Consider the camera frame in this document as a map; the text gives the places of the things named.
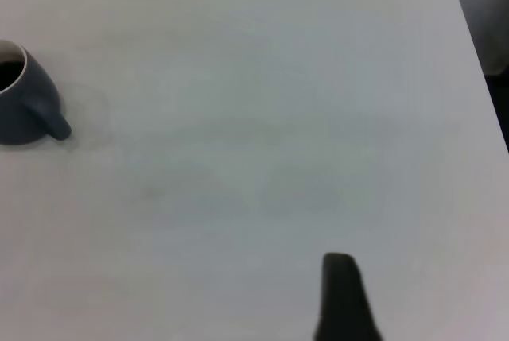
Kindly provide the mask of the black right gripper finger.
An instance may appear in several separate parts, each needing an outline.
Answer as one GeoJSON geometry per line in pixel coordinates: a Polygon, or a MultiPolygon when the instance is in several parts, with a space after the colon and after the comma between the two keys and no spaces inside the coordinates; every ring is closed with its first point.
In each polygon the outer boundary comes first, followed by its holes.
{"type": "Polygon", "coordinates": [[[327,253],[322,262],[321,306],[315,340],[381,340],[356,260],[327,253]]]}

